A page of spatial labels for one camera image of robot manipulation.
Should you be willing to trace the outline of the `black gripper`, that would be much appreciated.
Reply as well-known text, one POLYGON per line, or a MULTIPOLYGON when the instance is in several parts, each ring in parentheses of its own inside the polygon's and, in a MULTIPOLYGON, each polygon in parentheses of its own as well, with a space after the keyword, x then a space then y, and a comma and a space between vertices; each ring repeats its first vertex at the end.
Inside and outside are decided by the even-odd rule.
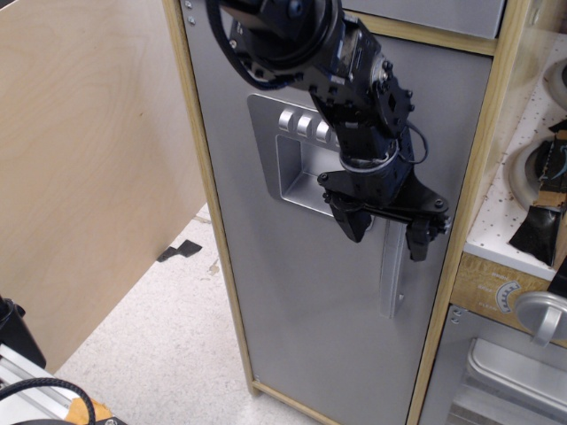
POLYGON ((417 178, 414 167, 400 159, 373 169, 349 167, 323 172, 317 183, 337 224, 359 243, 372 215, 407 223, 410 258, 425 261, 429 244, 451 226, 448 201, 417 178))

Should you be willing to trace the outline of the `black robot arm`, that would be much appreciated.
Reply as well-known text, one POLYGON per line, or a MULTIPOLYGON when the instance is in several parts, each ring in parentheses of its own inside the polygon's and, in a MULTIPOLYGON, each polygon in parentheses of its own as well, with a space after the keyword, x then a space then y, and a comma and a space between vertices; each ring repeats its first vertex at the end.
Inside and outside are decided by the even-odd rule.
POLYGON ((373 34, 338 1, 209 1, 206 13, 247 83, 306 91, 336 134, 342 167, 317 181, 346 236, 359 242, 373 217, 395 220, 411 259, 424 260, 449 229, 448 204, 415 175, 412 92, 373 34))

